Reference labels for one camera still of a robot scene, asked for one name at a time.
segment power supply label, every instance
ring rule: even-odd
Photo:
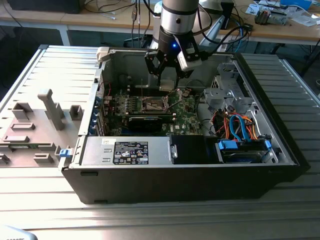
[[[113,164],[149,164],[148,142],[116,141],[114,144]]]

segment black cable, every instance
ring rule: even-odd
[[[149,29],[149,27],[150,27],[150,22],[151,22],[150,11],[148,12],[148,17],[149,17],[149,19],[148,19],[148,26],[146,26],[146,29],[144,30],[143,38],[146,37],[146,33],[147,33],[147,31],[148,31],[148,29]]]
[[[8,11],[8,9],[7,9],[6,5],[5,5],[5,1],[4,1],[4,0],[2,0],[2,5],[3,5],[5,11],[11,16],[11,18],[12,18],[21,28],[24,28],[24,27],[20,24],[20,22],[18,22],[17,19],[16,19],[14,16],[12,16],[12,14]],[[32,38],[32,39],[35,41],[35,43],[36,43],[37,45],[40,45],[40,43],[39,43],[31,34],[28,33],[28,31],[26,31],[26,33],[29,35],[30,38]]]
[[[224,43],[224,41],[227,39],[227,37],[229,37],[229,35],[230,34],[232,34],[234,31],[236,31],[236,30],[238,30],[238,29],[241,29],[241,28],[243,28],[242,26],[236,26],[235,28],[233,28],[233,29],[231,29],[222,39],[221,39],[221,41],[220,41],[220,43],[215,47],[215,49],[212,51],[212,52],[210,52],[209,53],[209,55],[211,56],[212,54],[214,54],[214,53],[216,53],[217,52],[217,50],[218,50],[218,48],[222,45],[222,44],[232,44],[232,43],[235,43],[235,42],[238,42],[238,41],[240,41],[241,39],[243,39],[243,38],[245,38],[247,35],[248,35],[248,28],[244,28],[245,29],[245,34],[242,36],[242,37],[240,37],[240,38],[238,38],[238,39],[236,39],[235,41],[231,41],[231,42],[226,42],[226,43]]]
[[[202,24],[201,24],[201,17],[200,17],[200,10],[199,8],[201,8],[205,13],[206,15],[210,18],[210,24],[208,26],[206,26],[204,29],[202,29]],[[211,15],[207,12],[207,10],[205,10],[200,4],[198,5],[198,9],[197,9],[197,14],[198,14],[198,21],[199,21],[199,27],[200,27],[200,30],[199,31],[196,31],[193,33],[194,36],[196,35],[199,35],[199,34],[205,34],[205,31],[209,30],[213,24],[213,20],[212,20],[212,17]]]
[[[134,44],[134,28],[135,28],[135,21],[132,21],[132,28],[131,28],[131,42],[132,42],[132,48],[135,48],[135,44]]]
[[[199,21],[199,27],[200,29],[202,29],[202,23],[201,23],[201,18],[200,18],[200,13],[199,13],[199,8],[198,8],[198,21]],[[236,39],[236,40],[233,40],[233,41],[228,41],[228,42],[224,42],[224,40],[226,40],[226,38],[231,34],[233,33],[235,30],[238,30],[238,29],[244,29],[245,30],[245,34]],[[236,43],[236,42],[239,42],[241,39],[245,38],[248,34],[248,28],[244,27],[244,26],[237,26],[235,28],[233,28],[230,32],[228,32],[224,38],[221,40],[221,41],[214,41],[214,40],[211,40],[210,38],[207,37],[206,34],[202,33],[203,37],[208,40],[210,43],[213,43],[213,44],[218,44],[217,46],[217,49],[222,45],[222,44],[233,44],[233,43]]]
[[[247,47],[248,47],[248,44],[249,44],[249,41],[250,41],[250,40],[249,40],[250,35],[251,35],[251,32],[250,32],[249,35],[248,35],[248,39],[247,39],[246,45],[245,45],[244,50],[243,50],[244,53],[246,52],[246,49],[247,49]]]
[[[313,50],[311,51],[310,55],[309,55],[309,56],[307,57],[307,59],[305,60],[305,64],[307,64],[307,62],[309,61],[311,55],[315,52],[315,50],[316,50],[319,42],[320,42],[320,38],[319,38],[319,40],[316,42],[316,45],[314,46],[314,48],[313,48]]]
[[[140,6],[141,6],[141,0],[139,0],[139,17],[138,17],[138,48],[140,48]]]
[[[91,2],[93,2],[93,0],[90,0],[90,1],[88,1],[86,4],[84,4],[84,9],[87,10],[88,12],[94,13],[94,14],[110,13],[110,12],[114,12],[114,11],[117,11],[117,10],[120,10],[120,9],[124,9],[124,8],[128,8],[128,7],[131,7],[131,6],[135,5],[134,3],[132,3],[132,4],[129,4],[129,5],[126,5],[126,6],[122,6],[122,7],[118,7],[118,8],[116,8],[116,9],[112,9],[112,10],[109,10],[109,11],[92,11],[92,10],[89,10],[89,9],[87,8],[87,5],[88,5],[89,3],[91,3]]]
[[[310,54],[310,52],[307,52],[306,51],[306,49],[302,46],[302,45],[298,45],[301,49],[302,49],[302,51],[305,53],[305,54]]]
[[[135,0],[134,7],[132,10],[131,18],[132,18],[132,28],[131,28],[131,42],[132,42],[132,47],[135,48],[134,44],[134,28],[135,28],[135,22],[137,20],[137,11],[138,11],[138,0]]]
[[[100,6],[100,7],[98,7],[98,11],[100,11],[102,8],[104,8],[104,7],[109,7],[109,6],[114,6],[114,5],[117,5],[117,4],[119,4],[121,2],[121,0],[118,0],[118,2],[117,3],[112,3],[112,4],[105,4],[105,5],[102,5],[102,6]]]
[[[2,27],[2,26],[0,26],[0,29],[1,29],[1,31],[3,32],[3,36],[6,36],[6,35],[7,35],[7,33],[6,33],[6,31],[3,29],[3,27]]]
[[[234,6],[233,8],[234,8],[234,10],[236,11],[236,16],[239,18],[239,23],[240,23],[240,25],[245,24],[244,19],[243,19],[242,17],[240,17],[240,15],[239,15],[238,9],[237,9],[235,6]]]
[[[152,11],[152,9],[150,8],[150,5],[147,3],[147,0],[143,0],[146,8],[149,10],[150,13],[152,13],[153,16],[155,17],[160,17],[161,14],[160,13],[155,13],[154,11]]]
[[[196,105],[195,105],[195,115],[196,115],[196,118],[197,118],[199,121],[200,121],[200,119],[199,119],[199,117],[198,117],[198,107],[199,107],[200,99],[201,99],[201,97],[204,96],[204,95],[205,95],[204,92],[202,92],[202,93],[200,94],[200,96],[199,96],[199,98],[198,98],[198,101],[197,101],[197,103],[196,103]]]
[[[186,83],[185,87],[188,87],[188,84],[191,83],[191,82],[193,82],[193,81],[196,81],[196,82],[200,83],[204,88],[206,87],[205,84],[204,84],[202,81],[200,81],[199,79],[191,79],[191,80],[189,80],[189,81]]]

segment wooden table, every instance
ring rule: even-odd
[[[116,0],[108,0],[108,4],[116,3]],[[320,38],[320,26],[314,25],[306,27],[289,19],[285,26],[282,25],[258,25],[255,24],[254,16],[245,14],[247,6],[253,3],[251,0],[235,0],[236,8],[240,16],[246,23],[253,25],[253,31],[250,41],[284,43],[284,44],[302,44],[315,45]],[[105,11],[116,9],[128,5],[130,2],[120,2],[115,6],[103,8]],[[106,4],[106,0],[98,0],[99,6]],[[5,1],[5,6],[13,17],[23,26],[30,28],[57,29],[60,31],[62,42],[65,46],[70,46],[71,42],[68,36],[69,30],[78,31],[95,31],[95,32],[115,32],[131,33],[132,28],[132,6],[116,11],[112,20],[102,14],[92,13],[82,10],[80,14],[67,14],[62,12],[41,12],[41,11],[16,11],[12,10]],[[96,11],[96,3],[92,2],[87,6],[89,9]],[[152,34],[153,16],[148,34]],[[0,25],[19,26],[13,18],[6,12],[4,6],[0,4]],[[141,4],[140,29],[143,33],[148,25],[148,10],[144,4]],[[134,33],[138,33],[138,21],[135,22]],[[221,30],[219,36],[224,36],[228,30]]]

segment cable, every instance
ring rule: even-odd
[[[160,17],[161,16],[160,13],[155,13],[154,11],[152,11],[152,9],[150,8],[150,5],[147,3],[146,0],[143,0],[143,2],[145,4],[146,8],[149,10],[150,13],[152,13],[153,16],[155,16],[155,17]]]
[[[302,46],[302,45],[298,45],[301,49],[302,49],[302,51],[304,51],[304,53],[305,54],[310,54],[310,52],[307,52],[307,50]]]
[[[137,0],[135,0],[134,7],[132,9],[132,28],[131,28],[131,42],[132,42],[132,48],[135,48],[135,43],[134,43],[134,28],[135,28],[135,22],[137,20],[137,11],[138,11],[138,6],[137,6]]]
[[[235,131],[234,131],[234,125],[233,125],[233,123],[234,123],[234,119],[235,119],[235,118],[238,118],[239,121],[240,121],[241,131],[242,131],[243,138],[244,138],[245,140],[247,140],[248,142],[250,142],[251,139],[250,139],[250,137],[248,136],[248,134],[247,134],[247,132],[246,132],[246,124],[245,124],[245,121],[244,121],[244,119],[243,119],[241,116],[239,116],[239,115],[237,115],[237,114],[233,115],[233,116],[230,118],[229,127],[230,127],[230,132],[231,132],[231,134],[232,134],[236,139],[238,139],[239,142],[241,142],[241,138],[240,138],[240,137],[235,133]]]
[[[100,11],[100,10],[101,10],[102,8],[104,8],[104,7],[114,6],[114,5],[119,4],[120,2],[121,2],[121,0],[118,0],[118,2],[117,2],[117,3],[105,4],[105,5],[102,5],[102,6],[98,7],[97,9],[98,9],[98,11]]]
[[[209,30],[213,24],[213,20],[212,20],[212,17],[211,15],[207,12],[207,10],[205,10],[200,4],[198,5],[198,9],[197,9],[197,14],[198,14],[198,21],[199,21],[199,27],[200,27],[200,30],[199,31],[196,31],[193,33],[193,36],[196,36],[196,35],[199,35],[199,34],[205,34],[205,31]],[[201,24],[201,17],[200,17],[200,10],[199,8],[201,8],[205,13],[206,15],[210,18],[210,24],[208,26],[206,26],[204,29],[202,29],[202,24]]]
[[[147,33],[147,31],[148,31],[148,29],[149,29],[149,27],[150,27],[150,22],[151,22],[150,11],[148,12],[148,17],[149,17],[149,19],[148,19],[148,26],[146,26],[146,29],[144,30],[143,38],[146,37],[146,33]]]
[[[138,48],[140,48],[140,5],[141,5],[141,0],[139,0],[139,15],[138,15]]]
[[[190,81],[188,81],[188,82],[186,83],[185,87],[187,87],[188,84],[191,83],[192,81],[197,81],[197,82],[200,83],[204,88],[206,87],[206,86],[204,85],[204,83],[203,83],[202,81],[200,81],[199,79],[191,79]]]
[[[236,24],[238,24],[238,26],[240,27],[240,23],[237,22],[236,20],[234,20]],[[242,31],[242,28],[240,28],[240,33],[241,33],[241,37],[244,35],[243,31]],[[241,45],[241,40],[239,41],[238,43],[238,47],[236,48],[236,50],[234,51],[235,53],[239,50],[239,47]]]
[[[134,44],[134,28],[135,28],[135,21],[132,21],[132,28],[131,28],[131,42],[132,42],[132,48],[135,48]]]
[[[93,2],[93,0],[90,0],[90,1],[88,1],[86,4],[84,4],[84,9],[87,10],[88,12],[94,13],[94,14],[110,13],[110,12],[114,12],[114,11],[117,11],[117,10],[120,10],[120,9],[124,9],[124,8],[128,8],[128,7],[131,7],[131,6],[135,5],[134,3],[132,3],[132,4],[129,4],[129,5],[126,5],[126,6],[122,6],[122,7],[118,7],[118,8],[116,8],[116,9],[112,9],[112,10],[109,10],[109,11],[92,11],[92,10],[89,10],[89,9],[87,8],[87,5],[88,5],[89,3],[91,3],[91,2]]]
[[[199,8],[198,8],[198,21],[199,21],[199,27],[200,27],[200,29],[202,30],[202,23],[201,23]],[[224,40],[226,40],[226,38],[229,37],[229,35],[230,35],[231,33],[233,33],[235,30],[243,29],[243,28],[245,29],[245,34],[244,34],[242,37],[240,37],[240,38],[238,38],[238,39],[236,39],[236,40],[233,40],[233,41],[224,42]],[[237,27],[233,28],[232,30],[230,30],[230,31],[224,36],[224,38],[219,42],[219,41],[211,40],[210,38],[207,37],[206,34],[202,33],[203,37],[204,37],[206,40],[208,40],[210,43],[218,44],[218,46],[216,47],[216,49],[214,50],[213,53],[215,53],[222,44],[232,44],[232,43],[239,42],[241,39],[245,38],[245,37],[247,36],[247,34],[248,34],[248,28],[247,28],[247,27],[237,26]]]
[[[314,46],[314,48],[313,48],[313,50],[311,51],[311,53],[310,53],[310,55],[308,56],[308,58],[306,59],[305,63],[308,62],[308,60],[310,59],[311,55],[315,52],[315,50],[316,50],[316,48],[317,48],[317,46],[318,46],[319,43],[320,43],[320,38],[319,38],[319,40],[316,42],[316,45]]]
[[[195,105],[195,115],[196,115],[196,118],[197,118],[199,121],[200,121],[200,119],[199,119],[199,117],[198,117],[198,107],[199,107],[200,99],[201,99],[201,97],[204,96],[204,95],[205,95],[204,92],[202,92],[202,93],[200,94],[200,96],[199,96],[199,98],[198,98],[198,102],[197,102],[196,105]]]
[[[239,12],[238,12],[238,9],[236,8],[236,6],[233,6],[233,8],[234,8],[234,10],[236,11],[236,15],[235,15],[234,13],[231,13],[231,14],[232,14],[232,15],[235,15],[235,16],[237,16],[237,17],[239,18],[239,22],[240,22],[241,25],[245,24],[245,21],[243,20],[242,17],[240,17]]]
[[[231,41],[231,42],[226,42],[226,43],[224,43],[224,40],[226,40],[227,37],[229,37],[230,34],[232,34],[234,31],[236,31],[236,30],[238,30],[238,29],[240,29],[240,28],[242,28],[242,26],[236,26],[235,28],[233,28],[232,30],[230,30],[230,31],[221,39],[220,43],[215,47],[215,49],[214,49],[212,52],[209,53],[209,55],[211,56],[211,55],[213,55],[214,53],[216,53],[217,50],[218,50],[218,48],[219,48],[222,44],[227,44],[227,43],[228,43],[228,44],[232,44],[232,43],[238,42],[238,41],[240,41],[241,39],[245,38],[245,37],[247,36],[247,34],[248,34],[248,29],[247,29],[247,28],[245,28],[245,34],[244,34],[242,37],[238,38],[238,39],[235,40],[235,41]]]
[[[305,10],[303,7],[301,7],[299,5],[287,5],[287,7],[296,7],[298,9],[303,10],[305,13],[309,14],[310,16],[312,16],[312,14],[310,12],[308,12],[307,10]]]
[[[8,9],[7,9],[6,5],[5,5],[5,1],[4,1],[4,0],[2,0],[2,5],[3,5],[5,11],[11,16],[11,18],[12,18],[21,28],[24,28],[24,27],[20,24],[20,22],[18,22],[17,19],[16,19],[14,16],[12,16],[12,14],[8,11]],[[31,38],[35,41],[35,43],[36,43],[37,45],[40,45],[40,43],[39,43],[31,34],[28,33],[28,31],[26,31],[26,33],[29,35],[29,37],[31,37]]]

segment aluminum profile table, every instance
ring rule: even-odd
[[[95,66],[96,50],[66,46],[38,50],[1,102],[0,127],[10,121],[7,107],[21,89],[37,87],[26,83],[35,82],[30,81],[31,76],[44,68],[40,63],[48,58],[61,60],[56,58],[64,55],[73,61],[68,64]],[[74,68],[67,63],[60,67],[70,69]],[[53,84],[50,78],[41,81]],[[68,94],[60,89],[61,98]],[[83,204],[56,167],[0,168],[0,224],[30,231],[39,240],[320,239],[320,162],[316,158],[308,161],[311,169],[307,173],[277,185],[260,199],[141,204]]]

